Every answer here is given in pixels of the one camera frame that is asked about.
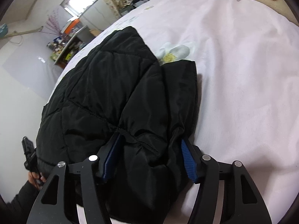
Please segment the bed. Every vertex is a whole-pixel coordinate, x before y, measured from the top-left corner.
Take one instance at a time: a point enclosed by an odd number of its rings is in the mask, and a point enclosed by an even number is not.
[[[299,27],[254,0],[150,0],[76,54],[56,85],[107,35],[127,26],[162,63],[172,61],[170,51],[196,62],[202,87],[194,144],[217,161],[241,161],[278,223],[299,192]],[[188,222],[197,190],[181,193],[165,223]]]

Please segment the silver screw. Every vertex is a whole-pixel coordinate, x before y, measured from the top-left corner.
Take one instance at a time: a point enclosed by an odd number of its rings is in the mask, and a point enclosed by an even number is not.
[[[211,160],[211,157],[209,155],[203,155],[202,159],[204,159],[205,161],[209,161]]]
[[[98,158],[97,155],[91,155],[91,156],[88,158],[88,160],[89,160],[89,161],[95,161],[95,160],[97,160],[97,158]]]
[[[235,161],[235,165],[236,165],[237,167],[241,167],[241,166],[242,166],[242,163],[241,163],[240,161]]]
[[[58,167],[64,167],[64,165],[65,165],[65,162],[64,162],[64,161],[60,161],[60,162],[57,164]]]

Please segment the black sleeve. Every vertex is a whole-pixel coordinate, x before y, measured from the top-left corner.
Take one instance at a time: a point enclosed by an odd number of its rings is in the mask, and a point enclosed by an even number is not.
[[[39,191],[27,181],[12,202],[6,204],[11,214],[21,224],[26,224],[38,192]]]

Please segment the black fabric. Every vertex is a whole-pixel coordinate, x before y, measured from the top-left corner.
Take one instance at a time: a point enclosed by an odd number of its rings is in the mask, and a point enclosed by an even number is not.
[[[197,78],[187,60],[160,66],[132,27],[114,31],[68,72],[44,107],[38,168],[48,175],[125,136],[115,178],[105,186],[111,217],[163,223],[188,178],[181,137],[195,125]]]
[[[10,203],[0,195],[0,222],[5,224],[26,224],[38,190],[28,181]]]

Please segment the person's hand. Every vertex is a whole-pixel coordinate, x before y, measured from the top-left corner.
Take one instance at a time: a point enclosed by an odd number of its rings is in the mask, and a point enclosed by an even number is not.
[[[36,183],[36,180],[39,179],[39,175],[37,173],[28,172],[28,181],[31,183],[35,188],[39,190],[39,185]],[[46,182],[46,178],[41,174],[41,181],[44,183]]]

